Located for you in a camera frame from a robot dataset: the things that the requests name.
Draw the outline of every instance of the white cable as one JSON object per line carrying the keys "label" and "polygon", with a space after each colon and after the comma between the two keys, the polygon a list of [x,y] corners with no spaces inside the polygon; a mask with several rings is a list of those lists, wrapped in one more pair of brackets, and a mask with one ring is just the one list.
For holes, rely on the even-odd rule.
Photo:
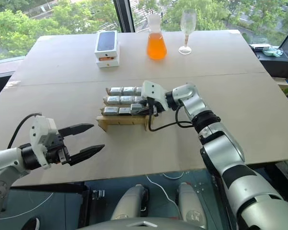
{"label": "white cable", "polygon": [[170,177],[170,176],[165,175],[165,173],[163,173],[162,175],[169,180],[175,181],[175,180],[182,178],[182,176],[184,175],[184,172],[182,172],[182,174],[178,177]]}
{"label": "white cable", "polygon": [[173,200],[171,200],[171,199],[168,197],[168,194],[166,193],[166,191],[164,190],[164,188],[163,188],[161,185],[159,185],[159,184],[151,181],[148,176],[146,176],[146,178],[149,180],[150,183],[155,184],[155,185],[157,185],[159,188],[162,189],[162,191],[164,192],[164,194],[165,194],[165,196],[167,197],[167,199],[168,199],[170,202],[172,202],[172,203],[175,205],[175,207],[177,208],[179,219],[182,219],[182,218],[181,218],[181,213],[180,213],[180,210],[179,210],[178,206],[176,205],[176,203],[175,203]]}
{"label": "white cable", "polygon": [[32,212],[33,210],[37,209],[39,206],[41,206],[43,203],[45,203],[46,201],[48,201],[50,199],[50,197],[52,197],[53,193],[50,194],[50,196],[48,196],[48,198],[46,200],[44,200],[42,203],[40,203],[38,206],[36,206],[35,208],[29,210],[29,211],[26,211],[24,213],[21,213],[21,214],[18,214],[16,216],[12,216],[12,217],[5,217],[5,218],[0,218],[0,219],[12,219],[12,218],[15,218],[15,217],[19,217],[19,216],[22,216],[24,214],[27,214],[29,212]]}

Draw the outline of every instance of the wooden stand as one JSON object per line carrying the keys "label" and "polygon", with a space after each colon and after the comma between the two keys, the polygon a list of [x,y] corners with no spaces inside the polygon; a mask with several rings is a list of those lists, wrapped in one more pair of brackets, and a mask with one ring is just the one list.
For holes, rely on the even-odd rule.
{"label": "wooden stand", "polygon": [[143,124],[145,130],[147,130],[148,116],[98,116],[96,118],[99,127],[105,132],[108,129],[108,125],[140,125]]}

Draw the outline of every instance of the window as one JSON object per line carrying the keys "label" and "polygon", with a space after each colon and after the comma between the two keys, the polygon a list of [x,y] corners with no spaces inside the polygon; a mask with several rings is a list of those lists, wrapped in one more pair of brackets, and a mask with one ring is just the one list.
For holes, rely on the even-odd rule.
{"label": "window", "polygon": [[238,29],[248,43],[279,46],[288,34],[288,0],[130,0],[136,32],[147,16],[162,16],[164,31],[179,31],[181,11],[197,11],[196,30]]}
{"label": "window", "polygon": [[113,0],[0,0],[0,59],[24,56],[43,35],[118,30]]}

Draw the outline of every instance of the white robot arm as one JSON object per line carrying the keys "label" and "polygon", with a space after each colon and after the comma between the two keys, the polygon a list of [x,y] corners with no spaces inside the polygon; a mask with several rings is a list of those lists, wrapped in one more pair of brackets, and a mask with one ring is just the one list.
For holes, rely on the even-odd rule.
{"label": "white robot arm", "polygon": [[195,85],[187,83],[168,92],[145,81],[142,97],[148,103],[159,102],[165,111],[184,106],[203,145],[200,153],[204,163],[212,175],[222,179],[240,230],[288,230],[288,202],[245,165],[242,148],[200,97]]}
{"label": "white robot arm", "polygon": [[57,130],[53,119],[37,115],[30,129],[30,144],[0,151],[0,212],[11,185],[31,170],[48,169],[52,163],[72,166],[98,153],[105,145],[91,146],[70,156],[63,142],[64,137],[91,127],[92,124],[79,124]]}

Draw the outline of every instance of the silver battery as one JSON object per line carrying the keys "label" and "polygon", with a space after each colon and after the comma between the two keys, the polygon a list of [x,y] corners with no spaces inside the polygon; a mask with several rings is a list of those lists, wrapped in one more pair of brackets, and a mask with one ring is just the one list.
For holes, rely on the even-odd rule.
{"label": "silver battery", "polygon": [[121,104],[132,104],[134,103],[134,96],[121,96],[120,97]]}
{"label": "silver battery", "polygon": [[141,96],[141,92],[142,92],[142,87],[135,87],[135,90],[134,90],[135,96]]}
{"label": "silver battery", "polygon": [[135,87],[124,87],[123,96],[134,96]]}
{"label": "silver battery", "polygon": [[131,115],[130,108],[120,108],[119,115]]}
{"label": "silver battery", "polygon": [[142,100],[142,97],[135,96],[134,97],[134,103],[139,103]]}
{"label": "silver battery", "polygon": [[131,114],[133,115],[134,113],[138,112],[139,110],[143,109],[143,105],[142,104],[131,104],[130,106],[131,109]]}
{"label": "silver battery", "polygon": [[123,87],[111,87],[108,91],[109,96],[121,96]]}
{"label": "silver battery", "polygon": [[119,114],[118,107],[107,106],[104,108],[104,112],[102,115],[104,116],[116,116]]}
{"label": "silver battery", "polygon": [[105,104],[119,104],[120,96],[106,96],[104,97]]}

